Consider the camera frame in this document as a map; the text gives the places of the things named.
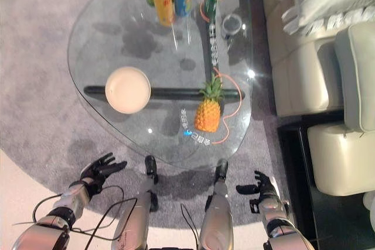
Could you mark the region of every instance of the black cable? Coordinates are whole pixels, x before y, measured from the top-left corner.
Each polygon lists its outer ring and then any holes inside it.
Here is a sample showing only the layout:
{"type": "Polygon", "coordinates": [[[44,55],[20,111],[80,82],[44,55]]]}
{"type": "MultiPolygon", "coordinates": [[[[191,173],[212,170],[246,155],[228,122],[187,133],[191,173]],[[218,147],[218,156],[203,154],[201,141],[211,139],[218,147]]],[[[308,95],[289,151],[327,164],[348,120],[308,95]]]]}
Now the black cable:
{"type": "Polygon", "coordinates": [[[61,195],[62,195],[62,193],[57,194],[57,195],[55,195],[55,196],[47,197],[47,198],[43,199],[42,201],[40,201],[37,205],[35,205],[35,208],[34,208],[34,210],[33,210],[33,214],[32,214],[33,222],[36,223],[35,213],[36,213],[36,210],[38,210],[39,206],[41,206],[44,202],[46,202],[46,201],[48,201],[48,200],[50,200],[50,199],[53,199],[53,198],[55,198],[55,197],[59,197],[59,196],[61,196],[61,195]]]}
{"type": "MultiPolygon", "coordinates": [[[[111,187],[116,187],[116,188],[120,189],[120,190],[121,190],[121,193],[122,193],[122,195],[121,195],[121,200],[124,200],[124,197],[125,197],[124,189],[123,189],[122,187],[118,186],[118,185],[113,184],[113,185],[111,185],[111,186],[104,187],[104,188],[102,189],[102,191],[105,190],[105,189],[109,189],[109,188],[111,188],[111,187]]],[[[118,213],[120,213],[121,206],[122,206],[122,204],[119,206],[119,208],[118,208],[118,210],[117,210],[117,212],[116,212],[116,215],[113,217],[112,221],[111,221],[108,225],[104,225],[104,226],[100,227],[99,229],[108,228],[108,227],[114,222],[114,220],[117,218],[118,213]]],[[[84,230],[84,231],[83,231],[83,230],[81,230],[80,228],[72,228],[72,230],[78,230],[78,231],[80,231],[80,232],[82,232],[82,233],[89,232],[89,231],[93,231],[94,229],[95,229],[95,228],[90,228],[89,230],[84,230]]]]}
{"type": "Polygon", "coordinates": [[[195,239],[196,250],[198,250],[198,239],[197,239],[197,237],[199,237],[199,236],[198,236],[197,228],[196,228],[196,226],[195,226],[195,224],[194,224],[194,221],[193,221],[192,217],[190,216],[190,213],[189,213],[188,209],[186,208],[186,206],[185,206],[184,204],[181,203],[181,204],[180,204],[180,207],[181,207],[181,213],[182,213],[183,218],[185,219],[187,225],[190,227],[190,229],[191,229],[192,232],[193,232],[194,239],[195,239]],[[182,210],[182,207],[185,208],[185,210],[186,210],[186,212],[187,212],[187,215],[189,216],[191,222],[193,223],[193,226],[194,226],[194,228],[195,228],[196,233],[194,232],[193,227],[189,224],[188,219],[185,217],[185,215],[184,215],[184,213],[183,213],[183,210],[182,210]]]}
{"type": "MultiPolygon", "coordinates": [[[[124,196],[125,196],[125,194],[124,194],[124,189],[123,189],[122,187],[118,186],[118,185],[111,185],[111,186],[108,186],[108,187],[103,188],[103,190],[105,190],[105,189],[109,189],[110,187],[117,187],[117,188],[119,188],[119,189],[121,190],[121,193],[122,193],[122,195],[121,195],[122,201],[124,201],[124,196]]],[[[36,212],[37,212],[38,208],[40,207],[40,205],[42,205],[44,202],[46,202],[46,201],[48,201],[48,200],[51,200],[51,199],[56,198],[56,197],[59,197],[59,196],[61,196],[61,195],[62,195],[62,193],[57,194],[57,195],[55,195],[55,196],[50,196],[50,197],[47,197],[47,198],[41,200],[40,202],[38,202],[38,203],[35,205],[35,208],[34,208],[34,210],[33,210],[33,214],[32,214],[32,219],[33,219],[33,221],[32,221],[32,222],[19,222],[19,223],[16,223],[16,224],[14,224],[14,225],[34,224],[34,223],[36,223],[37,221],[36,221],[36,216],[35,216],[35,215],[36,215],[36,212]]],[[[114,222],[114,220],[116,219],[118,213],[120,212],[120,209],[121,209],[121,206],[122,206],[123,202],[121,202],[121,201],[118,202],[118,204],[120,204],[120,203],[121,203],[121,205],[120,205],[120,207],[118,208],[117,213],[116,213],[116,215],[114,216],[114,218],[112,219],[112,221],[111,221],[108,225],[105,225],[105,226],[103,226],[103,227],[100,227],[100,229],[107,228],[107,227],[109,227],[109,226],[114,222]]],[[[89,229],[89,230],[84,230],[84,231],[81,230],[80,228],[72,228],[72,229],[71,229],[72,232],[75,232],[75,233],[78,233],[78,234],[90,235],[90,236],[92,236],[92,234],[90,234],[90,233],[88,233],[88,232],[89,232],[89,231],[92,231],[92,230],[95,230],[95,228],[92,228],[92,229],[89,229]]],[[[106,241],[113,241],[113,240],[114,240],[113,238],[101,237],[101,236],[99,236],[99,235],[94,235],[94,237],[99,238],[99,239],[103,239],[103,240],[106,240],[106,241]]]]}
{"type": "Polygon", "coordinates": [[[115,238],[113,238],[113,239],[111,239],[111,240],[119,239],[119,238],[122,236],[122,232],[124,231],[125,227],[127,226],[127,224],[128,224],[128,220],[129,220],[131,214],[133,213],[133,210],[134,210],[135,205],[137,204],[138,199],[137,199],[136,197],[132,197],[132,198],[129,198],[129,199],[126,199],[126,200],[121,200],[121,201],[119,201],[119,202],[116,202],[116,203],[112,204],[112,205],[108,208],[108,210],[104,213],[104,215],[101,217],[99,223],[98,223],[97,226],[95,227],[95,230],[94,230],[94,232],[91,234],[91,237],[90,237],[90,239],[88,240],[88,242],[87,242],[86,247],[85,247],[84,250],[88,250],[88,247],[90,246],[91,241],[93,240],[94,237],[96,237],[95,234],[96,234],[97,230],[99,229],[100,224],[103,222],[104,218],[105,218],[105,217],[107,216],[107,214],[111,211],[111,209],[112,209],[114,206],[116,206],[117,204],[122,204],[122,203],[125,203],[125,202],[130,201],[130,200],[135,200],[135,202],[134,202],[134,204],[133,204],[132,209],[130,210],[129,216],[128,216],[127,220],[125,221],[125,224],[124,224],[124,226],[123,226],[123,228],[122,228],[120,234],[119,234],[117,237],[115,237],[115,238]]]}

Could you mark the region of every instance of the pineapple crown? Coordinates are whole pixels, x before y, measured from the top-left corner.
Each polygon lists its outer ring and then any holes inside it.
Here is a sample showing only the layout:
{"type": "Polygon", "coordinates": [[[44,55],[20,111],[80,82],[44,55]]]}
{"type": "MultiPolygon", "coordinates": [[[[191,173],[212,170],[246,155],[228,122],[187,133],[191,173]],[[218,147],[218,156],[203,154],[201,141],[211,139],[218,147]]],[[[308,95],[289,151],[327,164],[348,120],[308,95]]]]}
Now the pineapple crown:
{"type": "Polygon", "coordinates": [[[211,73],[211,82],[205,82],[204,84],[206,88],[199,92],[203,94],[205,100],[219,102],[223,98],[220,77],[215,77],[215,74],[211,73]]]}

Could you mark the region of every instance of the silver robot leg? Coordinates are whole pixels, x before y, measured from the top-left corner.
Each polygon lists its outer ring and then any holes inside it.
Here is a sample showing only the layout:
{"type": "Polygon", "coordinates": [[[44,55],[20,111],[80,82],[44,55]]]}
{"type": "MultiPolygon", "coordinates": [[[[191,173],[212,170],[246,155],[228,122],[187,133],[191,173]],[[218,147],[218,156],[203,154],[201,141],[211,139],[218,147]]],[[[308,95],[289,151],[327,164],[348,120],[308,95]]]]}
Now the silver robot leg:
{"type": "Polygon", "coordinates": [[[233,223],[225,184],[227,161],[220,160],[216,168],[214,191],[207,199],[206,214],[199,235],[200,250],[232,250],[233,223]]]}
{"type": "Polygon", "coordinates": [[[157,182],[155,159],[146,157],[147,179],[142,183],[138,191],[137,203],[134,201],[124,203],[123,211],[120,216],[114,238],[121,235],[112,242],[111,250],[146,250],[147,234],[150,211],[156,211],[158,208],[157,197],[152,192],[157,182]],[[155,172],[150,173],[147,161],[154,162],[155,172]]]}

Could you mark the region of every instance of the red wire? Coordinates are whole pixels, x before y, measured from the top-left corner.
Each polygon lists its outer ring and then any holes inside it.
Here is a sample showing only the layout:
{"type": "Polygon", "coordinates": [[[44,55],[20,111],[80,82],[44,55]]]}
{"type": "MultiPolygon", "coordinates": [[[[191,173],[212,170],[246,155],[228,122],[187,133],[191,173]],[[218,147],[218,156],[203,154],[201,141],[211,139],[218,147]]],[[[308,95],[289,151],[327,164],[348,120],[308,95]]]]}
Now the red wire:
{"type": "Polygon", "coordinates": [[[216,77],[225,77],[225,78],[228,78],[228,79],[230,80],[230,82],[232,82],[232,83],[234,84],[234,86],[236,86],[236,89],[237,89],[237,91],[238,91],[238,93],[239,93],[239,95],[240,95],[240,103],[239,103],[237,109],[236,109],[232,114],[230,114],[230,115],[225,115],[225,116],[223,117],[224,125],[225,125],[225,127],[227,128],[227,135],[226,135],[222,140],[217,141],[217,142],[212,142],[212,143],[211,143],[212,145],[217,145],[217,144],[219,144],[219,143],[224,142],[224,141],[228,138],[228,136],[229,136],[229,127],[228,127],[227,123],[225,122],[225,119],[230,118],[230,117],[234,116],[236,113],[238,113],[238,111],[240,110],[241,104],[242,104],[242,95],[241,95],[240,87],[239,87],[238,84],[234,81],[233,78],[231,78],[231,77],[230,77],[229,75],[227,75],[227,74],[220,73],[220,72],[217,70],[217,68],[215,68],[215,67],[214,67],[213,69],[214,69],[214,71],[216,71],[216,73],[217,73],[217,76],[216,76],[216,77]]]}
{"type": "Polygon", "coordinates": [[[207,23],[209,23],[210,19],[202,11],[202,4],[203,4],[203,2],[200,3],[200,7],[199,7],[200,15],[202,16],[203,20],[205,20],[207,23]]]}

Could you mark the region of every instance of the glass tabletop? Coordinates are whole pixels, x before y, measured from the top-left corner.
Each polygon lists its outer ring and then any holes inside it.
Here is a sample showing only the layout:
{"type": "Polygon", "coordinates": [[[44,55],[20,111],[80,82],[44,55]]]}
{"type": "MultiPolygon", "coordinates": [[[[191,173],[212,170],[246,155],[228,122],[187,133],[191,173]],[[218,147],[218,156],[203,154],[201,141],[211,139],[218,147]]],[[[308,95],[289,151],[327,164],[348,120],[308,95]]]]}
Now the glass tabletop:
{"type": "Polygon", "coordinates": [[[217,58],[212,60],[210,23],[202,17],[200,3],[193,0],[188,16],[176,18],[171,27],[158,23],[155,8],[146,0],[90,0],[70,35],[69,70],[79,97],[96,120],[116,137],[131,141],[141,153],[149,153],[184,169],[207,169],[221,158],[228,159],[240,146],[251,116],[250,0],[218,0],[216,11],[217,58]],[[222,35],[223,21],[230,14],[241,19],[241,28],[222,35]],[[151,87],[178,90],[204,88],[213,64],[241,89],[240,105],[234,84],[223,77],[223,88],[235,93],[220,103],[221,119],[215,133],[194,127],[200,98],[154,97],[141,111],[126,115],[111,108],[105,95],[85,93],[85,87],[103,88],[109,75],[124,66],[141,69],[151,87]]]}

